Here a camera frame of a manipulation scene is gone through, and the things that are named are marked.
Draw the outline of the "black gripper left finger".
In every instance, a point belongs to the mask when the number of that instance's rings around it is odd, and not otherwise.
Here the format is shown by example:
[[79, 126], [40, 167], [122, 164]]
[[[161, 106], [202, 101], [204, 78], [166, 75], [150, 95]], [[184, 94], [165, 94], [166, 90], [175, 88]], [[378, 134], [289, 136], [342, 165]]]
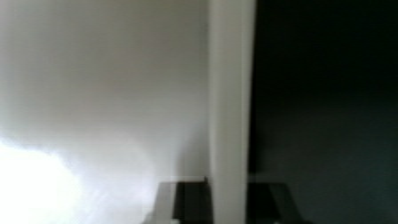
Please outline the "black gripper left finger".
[[172, 218], [179, 224], [213, 224], [211, 188], [206, 177], [175, 184]]

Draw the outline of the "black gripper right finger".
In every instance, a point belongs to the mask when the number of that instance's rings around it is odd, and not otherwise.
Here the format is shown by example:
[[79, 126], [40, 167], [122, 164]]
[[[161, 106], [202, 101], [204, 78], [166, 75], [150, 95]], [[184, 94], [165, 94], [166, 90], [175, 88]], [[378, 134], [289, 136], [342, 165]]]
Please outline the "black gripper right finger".
[[287, 186], [250, 183], [246, 192], [246, 224], [303, 224]]

